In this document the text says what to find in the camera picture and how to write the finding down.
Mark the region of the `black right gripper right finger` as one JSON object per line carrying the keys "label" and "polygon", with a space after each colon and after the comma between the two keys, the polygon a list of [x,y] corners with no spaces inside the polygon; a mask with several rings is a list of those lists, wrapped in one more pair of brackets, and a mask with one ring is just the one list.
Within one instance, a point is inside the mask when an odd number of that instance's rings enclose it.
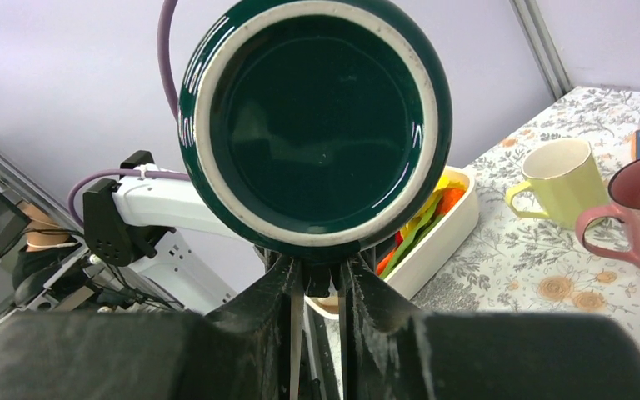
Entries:
{"label": "black right gripper right finger", "polygon": [[640,399],[640,351],[612,319],[428,312],[360,256],[339,267],[347,399]]}

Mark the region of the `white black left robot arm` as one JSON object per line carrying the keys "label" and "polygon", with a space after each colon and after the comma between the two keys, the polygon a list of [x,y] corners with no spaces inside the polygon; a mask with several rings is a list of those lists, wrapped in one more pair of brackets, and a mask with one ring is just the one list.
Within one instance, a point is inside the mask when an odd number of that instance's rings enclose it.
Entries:
{"label": "white black left robot arm", "polygon": [[153,307],[210,313],[238,292],[196,254],[183,231],[234,239],[184,172],[138,151],[118,169],[76,183],[67,200],[93,287]]}

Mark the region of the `dark green mug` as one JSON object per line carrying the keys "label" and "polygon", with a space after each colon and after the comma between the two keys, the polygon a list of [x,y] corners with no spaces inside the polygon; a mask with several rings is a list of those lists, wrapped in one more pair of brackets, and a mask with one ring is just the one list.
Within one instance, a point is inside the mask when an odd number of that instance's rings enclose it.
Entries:
{"label": "dark green mug", "polygon": [[324,297],[428,200],[453,112],[433,45],[393,2],[241,1],[194,50],[176,123],[212,213]]}

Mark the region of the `yellow green faceted mug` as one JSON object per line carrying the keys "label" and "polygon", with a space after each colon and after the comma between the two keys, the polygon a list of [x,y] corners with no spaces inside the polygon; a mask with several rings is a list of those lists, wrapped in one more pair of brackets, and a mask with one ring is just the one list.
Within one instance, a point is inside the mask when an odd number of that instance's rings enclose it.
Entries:
{"label": "yellow green faceted mug", "polygon": [[[545,219],[573,230],[582,213],[610,200],[592,147],[580,138],[559,138],[531,151],[521,174],[523,181],[509,188],[504,197],[520,218]],[[517,209],[514,200],[521,193],[532,193],[541,209]]]}

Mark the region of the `white vegetable basin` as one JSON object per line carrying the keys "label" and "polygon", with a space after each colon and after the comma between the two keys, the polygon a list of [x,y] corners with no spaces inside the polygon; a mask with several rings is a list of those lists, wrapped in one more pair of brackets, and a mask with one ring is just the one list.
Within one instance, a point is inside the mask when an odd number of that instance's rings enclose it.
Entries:
{"label": "white vegetable basin", "polygon": [[479,204],[477,181],[472,173],[457,167],[444,170],[452,186],[466,192],[447,216],[405,257],[386,278],[382,279],[407,299],[418,291],[443,267],[477,226]]}

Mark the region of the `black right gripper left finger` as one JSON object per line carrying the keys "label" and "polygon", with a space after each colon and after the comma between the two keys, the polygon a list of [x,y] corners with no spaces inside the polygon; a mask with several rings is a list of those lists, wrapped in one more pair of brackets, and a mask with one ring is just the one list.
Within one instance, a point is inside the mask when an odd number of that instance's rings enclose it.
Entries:
{"label": "black right gripper left finger", "polygon": [[20,312],[0,327],[0,399],[294,399],[302,283],[282,256],[207,315]]}

